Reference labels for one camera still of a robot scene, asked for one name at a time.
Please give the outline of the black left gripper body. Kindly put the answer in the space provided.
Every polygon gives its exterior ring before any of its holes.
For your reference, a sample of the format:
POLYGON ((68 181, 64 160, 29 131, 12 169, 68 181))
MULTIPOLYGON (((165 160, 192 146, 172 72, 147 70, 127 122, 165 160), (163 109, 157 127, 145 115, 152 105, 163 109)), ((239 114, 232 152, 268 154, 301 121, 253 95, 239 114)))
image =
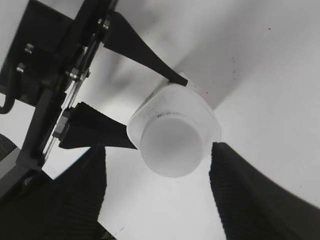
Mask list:
POLYGON ((52 131, 65 100, 72 102, 102 40, 107 12, 115 0, 86 0, 75 18, 30 0, 22 15, 0 72, 5 94, 1 114, 15 101, 34 107, 23 144, 13 157, 15 165, 0 178, 4 199, 33 170, 40 171, 52 131))

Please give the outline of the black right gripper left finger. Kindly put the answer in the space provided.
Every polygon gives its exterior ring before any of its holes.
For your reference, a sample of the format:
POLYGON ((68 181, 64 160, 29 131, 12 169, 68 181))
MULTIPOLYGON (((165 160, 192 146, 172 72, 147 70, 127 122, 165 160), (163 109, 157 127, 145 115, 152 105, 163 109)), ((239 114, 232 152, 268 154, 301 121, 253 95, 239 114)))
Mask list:
POLYGON ((56 179, 38 172, 0 202, 2 240, 99 240, 106 150, 92 147, 56 179))

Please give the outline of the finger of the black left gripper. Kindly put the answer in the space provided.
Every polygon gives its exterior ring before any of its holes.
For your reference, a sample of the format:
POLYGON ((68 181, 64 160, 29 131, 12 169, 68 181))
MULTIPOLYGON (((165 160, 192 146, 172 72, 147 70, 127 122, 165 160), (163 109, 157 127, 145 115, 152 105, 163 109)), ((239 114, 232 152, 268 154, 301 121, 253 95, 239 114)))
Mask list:
POLYGON ((94 146, 136 149, 126 125, 84 102, 64 110, 58 123, 58 139, 62 149, 94 146))
POLYGON ((166 78, 170 83, 186 86, 188 80, 171 69, 143 41, 119 12, 108 13, 109 27, 103 39, 104 47, 125 56, 166 78))

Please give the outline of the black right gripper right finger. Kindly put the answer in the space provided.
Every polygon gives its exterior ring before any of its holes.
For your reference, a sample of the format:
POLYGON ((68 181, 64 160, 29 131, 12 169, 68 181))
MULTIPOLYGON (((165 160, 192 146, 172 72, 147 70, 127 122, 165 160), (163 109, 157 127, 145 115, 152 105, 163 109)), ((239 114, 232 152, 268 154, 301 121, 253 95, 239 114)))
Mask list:
POLYGON ((320 209, 266 177, 228 144, 212 144, 208 176, 226 239, 320 238, 320 209))

